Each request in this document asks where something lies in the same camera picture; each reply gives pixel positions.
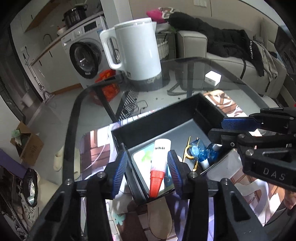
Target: black tray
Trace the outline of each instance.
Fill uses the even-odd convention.
[[[218,107],[211,104],[202,94],[197,94],[113,130],[112,136],[117,151],[125,149],[129,156],[125,175],[135,203],[141,205],[155,200],[149,198],[145,184],[142,183],[142,177],[137,174],[137,167],[134,166],[131,158],[135,152],[156,139],[167,138],[172,141],[171,150],[175,150],[182,158],[189,136],[191,136],[191,142],[198,137],[208,146],[210,144],[208,132],[212,128],[220,128],[224,117],[226,115]],[[231,149],[222,148],[218,161],[214,165],[205,171],[198,169],[196,172],[204,175],[222,161],[230,151]],[[190,169],[193,169],[192,161],[187,159],[185,162]]]

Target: wicker basket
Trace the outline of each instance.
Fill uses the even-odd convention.
[[[157,38],[156,42],[158,47],[159,59],[162,60],[166,56],[168,56],[168,41],[163,38]]]

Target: countertop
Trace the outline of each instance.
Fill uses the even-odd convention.
[[[58,36],[55,40],[53,40],[49,45],[47,45],[45,47],[45,49],[30,63],[31,66],[33,66],[47,51],[49,51],[53,46],[55,46],[61,39],[62,37],[64,37],[65,35],[67,35],[69,32],[71,32],[72,30],[74,30],[75,28],[81,26],[82,24],[97,18],[98,16],[103,15],[103,11],[98,12],[94,15],[91,15],[90,17],[82,20],[81,22],[77,23],[76,25],[74,25],[73,27],[69,28],[67,31],[65,31],[64,33],[62,33],[60,36]]]

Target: pink cloth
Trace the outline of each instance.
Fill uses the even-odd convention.
[[[157,23],[165,23],[165,20],[162,18],[163,13],[158,8],[147,11],[146,14],[152,19],[152,21]]]

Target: pot handle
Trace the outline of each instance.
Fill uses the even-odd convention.
[[[122,61],[119,64],[116,64],[116,63],[113,62],[112,55],[111,55],[111,50],[109,49],[109,46],[108,46],[108,43],[107,43],[107,41],[111,37],[113,37],[115,40],[117,40],[114,28],[103,30],[100,33],[101,42],[103,44],[103,48],[104,48],[104,51],[105,51],[105,54],[106,54],[106,57],[107,57],[107,60],[108,60],[108,64],[109,64],[111,69],[125,71],[124,66],[122,64]]]

